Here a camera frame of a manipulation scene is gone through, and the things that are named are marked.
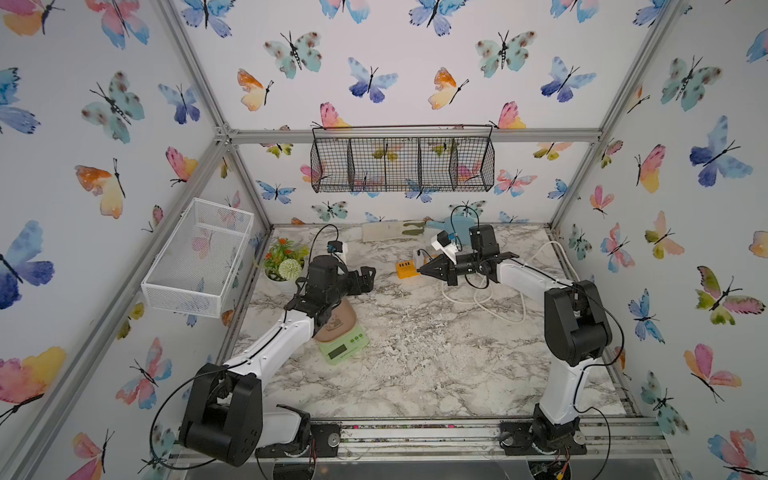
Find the white charger adapter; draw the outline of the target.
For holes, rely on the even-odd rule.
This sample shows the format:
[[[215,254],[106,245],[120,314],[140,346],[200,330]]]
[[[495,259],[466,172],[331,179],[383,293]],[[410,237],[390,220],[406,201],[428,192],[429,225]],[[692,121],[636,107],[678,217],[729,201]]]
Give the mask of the white charger adapter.
[[[433,256],[424,248],[416,249],[414,252],[413,263],[417,269],[428,264],[433,259]]]

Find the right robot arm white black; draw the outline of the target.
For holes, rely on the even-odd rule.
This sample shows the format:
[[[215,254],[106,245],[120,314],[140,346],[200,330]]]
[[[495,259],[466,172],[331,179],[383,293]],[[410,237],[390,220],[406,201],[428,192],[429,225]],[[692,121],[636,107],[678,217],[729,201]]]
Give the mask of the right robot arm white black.
[[[544,339],[551,354],[547,385],[534,407],[527,432],[506,435],[520,439],[519,448],[544,454],[575,453],[579,432],[580,396],[590,369],[603,364],[613,339],[608,312],[590,281],[556,278],[501,250],[494,228],[480,224],[469,229],[469,243],[458,245],[441,231],[431,239],[437,256],[418,273],[456,286],[461,276],[478,274],[488,283],[505,285],[543,307]]]

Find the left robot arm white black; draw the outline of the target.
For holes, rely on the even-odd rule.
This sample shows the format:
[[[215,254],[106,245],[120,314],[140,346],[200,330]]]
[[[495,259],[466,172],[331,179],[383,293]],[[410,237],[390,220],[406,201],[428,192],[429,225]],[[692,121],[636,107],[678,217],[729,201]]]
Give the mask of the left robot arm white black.
[[[328,323],[348,296],[374,290],[376,269],[351,270],[333,255],[314,258],[283,315],[240,355],[198,370],[179,431],[180,444],[239,467],[259,449],[277,446],[301,456],[312,444],[311,416],[278,405],[264,406],[264,389],[275,373]]]

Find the green electronic scale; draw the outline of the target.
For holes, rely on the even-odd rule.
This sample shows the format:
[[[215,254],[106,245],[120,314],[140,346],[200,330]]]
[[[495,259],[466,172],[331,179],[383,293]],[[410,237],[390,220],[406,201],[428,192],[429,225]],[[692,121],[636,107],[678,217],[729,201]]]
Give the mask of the green electronic scale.
[[[323,359],[330,365],[338,365],[348,357],[363,350],[369,344],[365,330],[356,324],[343,334],[336,334],[330,340],[315,339]]]

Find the orange power strip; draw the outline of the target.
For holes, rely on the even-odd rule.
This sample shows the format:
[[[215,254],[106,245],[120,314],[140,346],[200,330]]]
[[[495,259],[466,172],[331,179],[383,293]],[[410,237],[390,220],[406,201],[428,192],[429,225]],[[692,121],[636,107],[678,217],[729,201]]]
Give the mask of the orange power strip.
[[[418,269],[412,260],[397,262],[396,273],[399,279],[408,279],[419,275]]]

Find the pink bowl with panda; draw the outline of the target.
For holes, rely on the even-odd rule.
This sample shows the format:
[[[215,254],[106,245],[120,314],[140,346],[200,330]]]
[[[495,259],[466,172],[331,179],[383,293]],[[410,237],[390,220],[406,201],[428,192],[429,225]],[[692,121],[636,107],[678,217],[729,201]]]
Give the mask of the pink bowl with panda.
[[[356,326],[356,323],[357,314],[350,302],[344,298],[332,311],[330,319],[318,331],[314,339],[319,343],[333,342],[351,331]]]

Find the teal dustpan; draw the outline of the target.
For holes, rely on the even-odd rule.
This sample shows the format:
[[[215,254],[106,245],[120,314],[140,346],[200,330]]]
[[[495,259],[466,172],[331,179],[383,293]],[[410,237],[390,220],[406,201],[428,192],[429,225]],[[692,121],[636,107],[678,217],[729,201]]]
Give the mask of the teal dustpan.
[[[469,229],[471,227],[475,227],[476,225],[476,217],[464,215],[454,215],[442,221],[429,220],[426,222],[427,228],[445,231],[449,234],[449,238],[451,240],[458,238],[463,246],[471,245]]]

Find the white cloth with green print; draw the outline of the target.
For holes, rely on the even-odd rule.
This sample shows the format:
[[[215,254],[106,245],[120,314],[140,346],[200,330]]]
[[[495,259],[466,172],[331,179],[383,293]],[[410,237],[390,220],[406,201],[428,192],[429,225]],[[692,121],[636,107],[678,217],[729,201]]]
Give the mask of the white cloth with green print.
[[[362,241],[365,243],[421,236],[426,221],[381,221],[362,225]]]

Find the potted artificial plant white pot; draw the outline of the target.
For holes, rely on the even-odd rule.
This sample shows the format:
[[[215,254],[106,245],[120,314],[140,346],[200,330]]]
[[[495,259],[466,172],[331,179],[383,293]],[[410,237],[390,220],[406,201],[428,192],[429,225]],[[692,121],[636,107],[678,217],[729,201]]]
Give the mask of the potted artificial plant white pot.
[[[277,288],[293,293],[296,281],[304,274],[309,252],[307,244],[279,237],[267,249],[261,267]]]

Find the white mesh wall basket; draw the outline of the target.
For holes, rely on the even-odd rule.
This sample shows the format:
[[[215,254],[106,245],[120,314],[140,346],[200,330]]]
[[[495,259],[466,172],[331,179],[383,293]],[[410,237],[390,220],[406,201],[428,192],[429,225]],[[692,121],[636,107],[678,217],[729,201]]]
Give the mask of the white mesh wall basket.
[[[254,215],[194,198],[141,282],[148,307],[217,318],[251,238]]]

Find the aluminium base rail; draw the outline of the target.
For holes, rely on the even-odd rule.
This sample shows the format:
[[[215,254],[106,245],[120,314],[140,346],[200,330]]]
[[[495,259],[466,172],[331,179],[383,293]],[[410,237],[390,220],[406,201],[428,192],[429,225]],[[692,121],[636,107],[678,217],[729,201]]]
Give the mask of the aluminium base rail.
[[[571,439],[537,446],[531,421],[514,418],[314,420],[317,455],[330,461],[426,460],[667,460],[672,457],[654,420],[588,416]]]

